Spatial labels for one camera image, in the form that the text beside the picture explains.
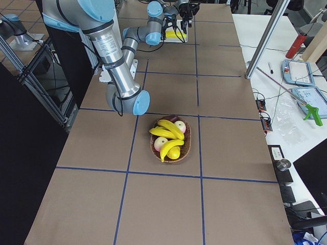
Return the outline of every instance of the apple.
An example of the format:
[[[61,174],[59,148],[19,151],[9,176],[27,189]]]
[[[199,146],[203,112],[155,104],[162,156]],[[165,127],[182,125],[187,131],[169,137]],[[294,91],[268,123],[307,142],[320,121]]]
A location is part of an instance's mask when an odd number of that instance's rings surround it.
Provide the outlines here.
[[[182,133],[185,133],[186,131],[186,125],[182,121],[175,121],[175,125],[179,128]]]
[[[154,148],[157,152],[160,152],[161,147],[164,143],[166,143],[168,140],[164,137],[159,137],[154,141]]]

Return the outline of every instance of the robotic arm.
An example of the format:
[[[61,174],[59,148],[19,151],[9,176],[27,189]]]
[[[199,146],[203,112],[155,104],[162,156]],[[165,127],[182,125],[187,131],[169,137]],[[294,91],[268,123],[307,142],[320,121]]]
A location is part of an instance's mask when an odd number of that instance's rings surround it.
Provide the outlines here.
[[[149,15],[146,26],[127,28],[120,49],[112,30],[115,5],[113,0],[43,0],[43,20],[50,27],[87,35],[97,49],[105,68],[112,76],[108,83],[106,99],[117,112],[143,115],[149,107],[150,95],[133,80],[130,67],[139,42],[158,45],[162,31],[171,22],[176,27],[176,16],[183,18],[181,28],[191,24],[192,14],[196,14],[199,4],[189,4],[189,0],[178,0],[173,6],[162,0],[148,4]]]

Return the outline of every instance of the white table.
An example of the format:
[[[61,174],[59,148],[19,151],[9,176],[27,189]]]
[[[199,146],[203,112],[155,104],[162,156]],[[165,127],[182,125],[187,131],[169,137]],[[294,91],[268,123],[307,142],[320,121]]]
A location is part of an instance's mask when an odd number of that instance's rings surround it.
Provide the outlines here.
[[[244,61],[250,61],[255,48],[246,46],[257,47],[270,16],[234,14],[233,19],[242,47]],[[282,81],[282,61],[285,60],[286,50],[290,48],[296,36],[297,32],[292,26],[292,23],[287,17],[283,16],[268,44],[268,48],[281,51],[265,50],[259,62],[259,67],[267,74],[270,74],[268,62],[272,63],[274,73],[270,75],[277,81]],[[312,71],[318,69],[315,63],[311,64],[311,68]],[[316,71],[314,74],[321,75],[321,72]],[[327,90],[327,83],[323,77],[315,77],[314,79],[317,87],[325,91]],[[279,86],[274,84],[273,81],[269,80],[258,70],[254,72],[251,78],[251,85],[254,91],[257,89],[266,98],[279,94]],[[284,85],[287,88],[295,87],[285,83]],[[267,113],[272,118],[274,116],[276,101],[276,97],[266,100]],[[303,121],[304,117],[303,111],[288,93],[284,93],[279,97],[275,118],[272,123],[273,132],[267,134],[266,140],[267,144],[279,144],[285,158],[291,162],[294,162],[327,138],[326,119],[322,120],[324,125],[319,127],[315,125],[313,120]],[[294,192],[296,204],[311,201],[318,207],[318,204],[304,185],[294,166],[290,168],[290,172],[294,180],[294,183],[290,186]]]

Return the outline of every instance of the green reacher grabber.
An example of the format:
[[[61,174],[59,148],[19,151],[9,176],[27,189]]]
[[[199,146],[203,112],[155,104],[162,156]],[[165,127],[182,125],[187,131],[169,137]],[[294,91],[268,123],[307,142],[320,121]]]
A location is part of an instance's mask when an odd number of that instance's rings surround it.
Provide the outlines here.
[[[266,74],[259,67],[257,67],[257,69],[259,71],[261,71],[264,75],[266,75],[267,77],[269,77],[272,81],[274,81],[278,86],[280,86],[282,89],[284,89],[287,93],[289,93],[297,101],[300,101],[308,109],[308,114],[306,115],[306,117],[304,118],[304,120],[307,120],[310,117],[310,115],[312,115],[313,116],[313,119],[315,120],[316,125],[322,126],[322,121],[321,121],[321,118],[320,118],[320,116],[318,114],[318,110],[319,110],[318,107],[313,107],[313,106],[309,105],[307,102],[305,102],[304,100],[302,100],[301,98],[299,98],[298,96],[296,96],[295,94],[293,94],[290,90],[288,90],[282,84],[280,84],[279,82],[277,82],[274,78],[272,78],[271,76],[269,76],[268,74]]]

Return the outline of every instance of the lemon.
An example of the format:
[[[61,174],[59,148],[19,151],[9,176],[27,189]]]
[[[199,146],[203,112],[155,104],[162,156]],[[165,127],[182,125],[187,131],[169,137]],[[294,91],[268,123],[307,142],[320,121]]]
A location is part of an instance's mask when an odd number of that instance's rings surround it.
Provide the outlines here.
[[[167,153],[167,157],[169,157],[172,160],[179,158],[179,156],[180,156],[180,147],[179,146],[174,146]]]

